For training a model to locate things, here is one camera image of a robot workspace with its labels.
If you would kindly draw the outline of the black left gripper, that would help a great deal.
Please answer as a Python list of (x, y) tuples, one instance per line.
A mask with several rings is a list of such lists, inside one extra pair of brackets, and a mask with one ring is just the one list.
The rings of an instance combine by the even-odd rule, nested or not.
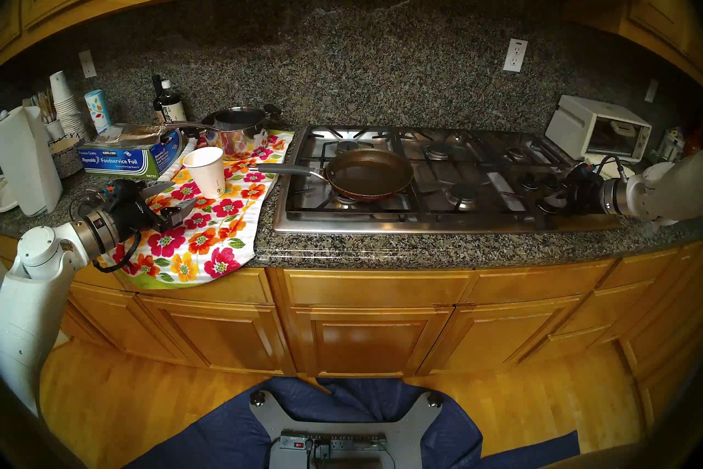
[(115, 228), (116, 243), (127, 240), (140, 231), (153, 229), (159, 232), (178, 228), (192, 213), (197, 198), (163, 208), (156, 214), (146, 200), (172, 188), (173, 181), (134, 181), (116, 179), (103, 189), (103, 210)]

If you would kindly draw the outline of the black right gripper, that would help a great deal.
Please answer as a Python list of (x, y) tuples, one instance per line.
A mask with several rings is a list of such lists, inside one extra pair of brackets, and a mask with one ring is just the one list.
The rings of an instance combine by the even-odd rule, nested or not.
[(558, 184), (548, 188), (541, 199), (541, 211), (545, 214), (569, 216), (605, 214), (602, 206), (602, 187), (605, 180), (597, 174), (593, 165), (579, 163)]

